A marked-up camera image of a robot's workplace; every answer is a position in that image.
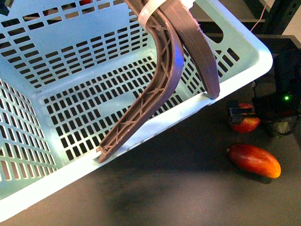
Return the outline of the brown left gripper ribbed finger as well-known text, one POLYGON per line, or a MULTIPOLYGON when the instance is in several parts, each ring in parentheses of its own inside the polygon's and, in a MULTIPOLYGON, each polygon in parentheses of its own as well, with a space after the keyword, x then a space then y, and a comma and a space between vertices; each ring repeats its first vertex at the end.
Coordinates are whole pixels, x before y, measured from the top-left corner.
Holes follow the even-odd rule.
POLYGON ((110 132, 100 142, 99 163, 108 160, 174 93, 184 65, 181 41, 159 9, 163 0, 127 0, 126 4, 138 16, 139 24, 147 30, 156 46, 157 63, 149 85, 138 96, 110 132))

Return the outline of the brown left gripper smooth finger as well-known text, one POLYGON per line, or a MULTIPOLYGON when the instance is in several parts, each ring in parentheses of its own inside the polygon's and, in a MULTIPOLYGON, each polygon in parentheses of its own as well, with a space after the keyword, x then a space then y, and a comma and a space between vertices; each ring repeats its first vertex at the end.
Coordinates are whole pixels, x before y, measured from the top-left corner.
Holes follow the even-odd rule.
POLYGON ((220 94, 217 63, 198 22, 180 0, 167 0, 159 9, 184 43, 208 95, 216 99, 220 94))

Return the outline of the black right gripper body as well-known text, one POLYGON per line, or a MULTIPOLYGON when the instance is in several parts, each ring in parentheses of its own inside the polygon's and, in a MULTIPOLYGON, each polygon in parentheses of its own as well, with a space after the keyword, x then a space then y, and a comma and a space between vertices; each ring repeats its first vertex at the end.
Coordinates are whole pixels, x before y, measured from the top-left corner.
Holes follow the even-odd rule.
POLYGON ((301 52, 289 50, 274 58, 275 92, 252 98, 256 117, 274 136, 288 136, 301 122, 301 52))

